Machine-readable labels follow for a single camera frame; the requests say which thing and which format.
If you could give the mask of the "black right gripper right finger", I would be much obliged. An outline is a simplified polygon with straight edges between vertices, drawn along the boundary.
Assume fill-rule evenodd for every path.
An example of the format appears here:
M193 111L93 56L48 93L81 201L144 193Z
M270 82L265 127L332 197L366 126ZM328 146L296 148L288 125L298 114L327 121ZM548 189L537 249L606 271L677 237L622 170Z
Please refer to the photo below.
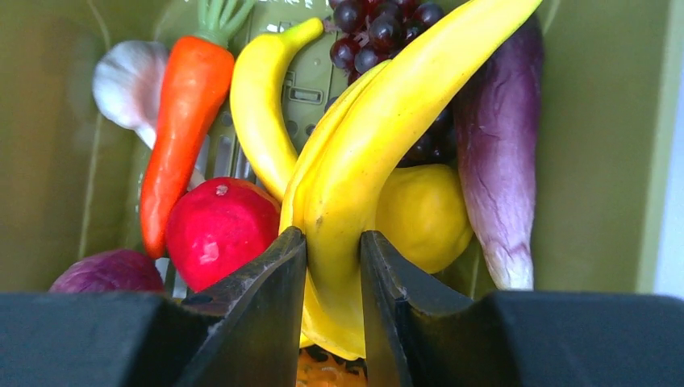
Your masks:
M683 302L495 291L474 301L361 236L371 386L680 386Z

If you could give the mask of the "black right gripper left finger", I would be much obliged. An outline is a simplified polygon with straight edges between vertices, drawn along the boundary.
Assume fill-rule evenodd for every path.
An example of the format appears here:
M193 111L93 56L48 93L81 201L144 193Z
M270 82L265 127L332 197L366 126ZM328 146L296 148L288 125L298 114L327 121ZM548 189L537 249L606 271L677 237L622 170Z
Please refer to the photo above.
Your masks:
M307 248L287 228L182 302L157 293L4 293L4 386L291 386Z

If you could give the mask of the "yellow banana bunch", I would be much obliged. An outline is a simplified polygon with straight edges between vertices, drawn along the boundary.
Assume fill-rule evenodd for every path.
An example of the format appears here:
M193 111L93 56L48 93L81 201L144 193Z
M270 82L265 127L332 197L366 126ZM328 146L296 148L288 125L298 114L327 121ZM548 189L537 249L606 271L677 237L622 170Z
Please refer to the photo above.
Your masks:
M281 229L307 242L302 335L365 356L359 243L382 186L457 91L533 14L536 1L468 1L409 43L352 100L334 131L306 142L282 203Z

